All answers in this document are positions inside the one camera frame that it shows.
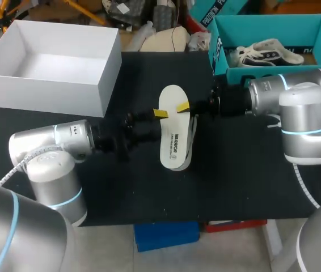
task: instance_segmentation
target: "black tabletop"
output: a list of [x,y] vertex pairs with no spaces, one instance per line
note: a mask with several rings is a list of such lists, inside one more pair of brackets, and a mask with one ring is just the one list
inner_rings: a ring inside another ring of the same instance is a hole
[[[183,88],[191,101],[206,98],[212,85],[207,54],[123,53],[106,118],[87,119],[93,124],[114,124],[129,111],[157,107],[159,94],[170,84]],[[0,108],[0,179],[12,167],[8,153],[11,134],[83,118]],[[94,155],[77,165],[88,207],[85,225],[311,215],[315,207],[284,158],[280,128],[267,128],[275,123],[267,116],[215,120],[200,116],[192,162],[182,172],[161,165],[159,142],[139,145],[128,163],[118,163],[114,154]],[[321,166],[299,170],[321,204]],[[5,187],[34,198],[23,173],[16,173]]]

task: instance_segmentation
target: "tiled floor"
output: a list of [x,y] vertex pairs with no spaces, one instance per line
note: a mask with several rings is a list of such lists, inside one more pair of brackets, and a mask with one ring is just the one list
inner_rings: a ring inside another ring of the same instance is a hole
[[133,226],[77,228],[81,272],[269,272],[261,229],[202,233],[196,243],[138,253]]

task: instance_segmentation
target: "sneaker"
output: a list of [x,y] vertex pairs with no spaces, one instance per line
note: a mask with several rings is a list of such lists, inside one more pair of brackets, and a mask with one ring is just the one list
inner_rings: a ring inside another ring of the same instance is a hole
[[237,47],[238,67],[301,65],[304,58],[287,50],[277,39]]

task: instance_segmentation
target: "white cable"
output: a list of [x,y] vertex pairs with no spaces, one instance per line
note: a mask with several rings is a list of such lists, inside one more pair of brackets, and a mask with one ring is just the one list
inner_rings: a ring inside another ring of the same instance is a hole
[[293,168],[295,171],[295,175],[297,176],[297,179],[299,181],[299,184],[301,185],[303,192],[306,194],[307,198],[310,200],[310,202],[314,205],[314,207],[316,207],[317,209],[319,209],[320,205],[317,203],[317,201],[312,197],[312,195],[309,193],[306,185],[303,182],[302,176],[299,172],[298,166],[293,163]]
[[7,180],[10,179],[11,176],[14,175],[15,172],[23,169],[26,171],[26,165],[29,163],[30,160],[32,160],[34,157],[37,157],[38,155],[41,155],[43,153],[46,153],[48,151],[55,151],[55,150],[63,150],[61,146],[44,146],[37,149],[34,149],[29,154],[26,155],[26,157],[17,164],[11,171],[9,171],[8,174],[6,174],[1,180],[0,180],[0,186],[3,186],[4,183],[7,182]]

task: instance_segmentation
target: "yellow tripod leg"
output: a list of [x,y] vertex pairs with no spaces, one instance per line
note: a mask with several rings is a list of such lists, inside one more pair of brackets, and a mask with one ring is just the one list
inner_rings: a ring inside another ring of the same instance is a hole
[[92,20],[96,21],[97,23],[101,24],[102,26],[106,26],[107,22],[99,17],[97,17],[95,14],[89,12],[89,10],[86,10],[79,4],[71,1],[71,0],[64,0],[65,3],[69,4],[71,7],[77,9],[81,13],[85,14],[86,16],[90,17]]

